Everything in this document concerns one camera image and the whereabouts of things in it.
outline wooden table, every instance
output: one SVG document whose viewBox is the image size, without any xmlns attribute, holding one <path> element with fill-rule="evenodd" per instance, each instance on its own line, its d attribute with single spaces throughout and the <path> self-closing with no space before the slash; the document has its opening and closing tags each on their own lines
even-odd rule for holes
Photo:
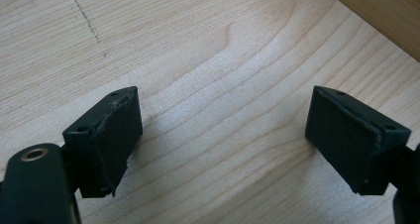
<svg viewBox="0 0 420 224">
<path fill-rule="evenodd" d="M 108 92 L 145 133 L 84 223 L 392 223 L 304 138 L 315 84 L 420 141 L 420 63 L 337 0 L 0 0 L 0 175 Z"/>
</svg>

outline wooden board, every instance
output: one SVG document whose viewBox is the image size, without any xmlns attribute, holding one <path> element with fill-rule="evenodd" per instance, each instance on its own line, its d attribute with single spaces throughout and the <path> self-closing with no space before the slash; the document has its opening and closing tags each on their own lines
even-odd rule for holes
<svg viewBox="0 0 420 224">
<path fill-rule="evenodd" d="M 392 223 L 304 138 L 315 84 L 420 141 L 420 63 L 337 0 L 0 0 L 0 179 L 109 91 L 145 134 L 84 223 Z"/>
<path fill-rule="evenodd" d="M 420 60 L 420 0 L 340 0 Z"/>
</svg>

